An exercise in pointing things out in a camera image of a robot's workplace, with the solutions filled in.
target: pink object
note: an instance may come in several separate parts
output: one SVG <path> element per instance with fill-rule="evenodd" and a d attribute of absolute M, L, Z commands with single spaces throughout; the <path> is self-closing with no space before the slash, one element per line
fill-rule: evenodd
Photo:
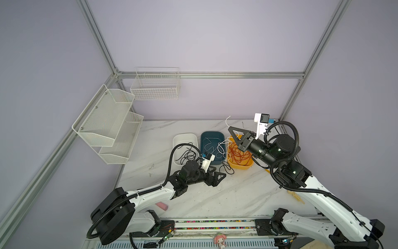
<path fill-rule="evenodd" d="M 224 234 L 217 235 L 214 238 L 214 244 L 218 244 L 220 249 L 224 249 L 226 247 L 225 240 L 226 240 L 226 236 Z"/>
<path fill-rule="evenodd" d="M 161 209 L 163 209 L 164 211 L 166 211 L 169 206 L 167 206 L 166 204 L 164 204 L 163 202 L 158 202 L 156 203 L 156 206 L 160 207 Z"/>

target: pink eraser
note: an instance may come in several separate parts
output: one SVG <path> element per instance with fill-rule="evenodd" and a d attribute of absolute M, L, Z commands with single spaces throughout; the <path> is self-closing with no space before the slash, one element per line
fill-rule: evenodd
<path fill-rule="evenodd" d="M 163 209 L 164 211 L 166 211 L 169 206 L 167 206 L 166 204 L 164 204 L 163 202 L 158 202 L 156 203 L 156 206 L 160 207 L 161 209 Z"/>

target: yellow plastic bin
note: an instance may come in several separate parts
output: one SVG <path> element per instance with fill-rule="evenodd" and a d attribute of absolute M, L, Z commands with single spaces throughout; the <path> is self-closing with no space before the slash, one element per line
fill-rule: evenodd
<path fill-rule="evenodd" d="M 236 145 L 236 143 L 235 143 L 235 141 L 234 141 L 234 139 L 233 138 L 231 138 L 231 137 L 229 137 L 228 138 L 230 141 L 232 141 L 232 143 L 230 143 L 230 145 L 228 146 L 228 153 L 227 153 L 227 161 L 228 161 L 228 163 L 229 163 L 229 165 L 232 167 L 232 168 L 234 168 L 234 169 L 248 169 L 248 168 L 250 168 L 251 166 L 253 166 L 253 164 L 254 164 L 254 161 L 253 161 L 253 159 L 252 159 L 252 154 L 250 153 L 250 152 L 241 152 L 241 151 L 238 151 L 241 155 L 243 155 L 243 154 L 245 154 L 245 153 L 249 153 L 250 154 L 250 157 L 248 158 L 248 159 L 245 159 L 245 160 L 243 160 L 242 162 L 240 162 L 240 163 L 238 163 L 238 162 L 236 162 L 235 160 L 234 160 L 234 157 L 230 157 L 230 155 L 231 155 L 231 149 L 233 149 L 235 146 L 236 146 L 236 148 L 238 147 L 237 145 Z"/>

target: white mesh shelf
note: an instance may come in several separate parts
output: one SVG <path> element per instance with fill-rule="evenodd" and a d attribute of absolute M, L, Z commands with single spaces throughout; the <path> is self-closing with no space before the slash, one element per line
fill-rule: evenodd
<path fill-rule="evenodd" d="M 133 100 L 133 94 L 103 85 L 87 105 L 85 110 L 91 110 L 87 117 L 83 111 L 72 125 L 107 164 L 125 164 L 129 160 L 144 119 L 130 112 Z"/>
<path fill-rule="evenodd" d="M 144 117 L 141 115 L 128 112 L 126 120 L 123 122 L 115 140 L 115 144 L 112 147 L 102 147 L 98 155 L 107 164 L 127 163 L 143 119 Z"/>
<path fill-rule="evenodd" d="M 181 83 L 177 67 L 137 67 L 131 86 L 136 100 L 177 100 Z"/>
<path fill-rule="evenodd" d="M 107 89 L 84 122 L 72 128 L 90 146 L 113 146 L 134 95 L 120 89 Z"/>

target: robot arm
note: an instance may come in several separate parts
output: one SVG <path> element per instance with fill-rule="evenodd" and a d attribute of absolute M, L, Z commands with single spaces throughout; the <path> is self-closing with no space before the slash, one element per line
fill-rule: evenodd
<path fill-rule="evenodd" d="M 168 176 L 163 184 L 127 192 L 123 188 L 114 189 L 92 212 L 93 225 L 87 232 L 87 238 L 99 237 L 101 243 L 107 245 L 124 233 L 140 231 L 150 236 L 155 235 L 158 232 L 160 220 L 155 212 L 147 210 L 147 207 L 179 197 L 191 184 L 205 182 L 208 186 L 217 186 L 226 174 L 216 172 L 216 168 L 210 166 L 214 158 L 213 154 L 203 153 L 202 157 L 198 158 L 200 163 L 188 161 L 181 170 Z"/>
<path fill-rule="evenodd" d="M 290 126 L 295 133 L 295 139 L 281 134 L 269 144 L 266 141 L 269 130 L 278 124 Z M 265 131 L 264 142 L 256 139 L 258 134 L 252 131 L 236 127 L 229 127 L 228 130 L 241 151 L 249 151 L 255 158 L 270 166 L 271 176 L 281 188 L 296 191 L 333 222 L 326 225 L 300 217 L 288 210 L 278 209 L 271 219 L 274 234 L 281 234 L 284 230 L 295 232 L 339 249 L 378 248 L 376 240 L 383 234 L 384 225 L 352 210 L 332 195 L 307 168 L 293 160 L 300 147 L 297 130 L 291 123 L 277 122 L 269 126 Z M 240 131 L 244 135 L 239 139 L 234 131 Z"/>

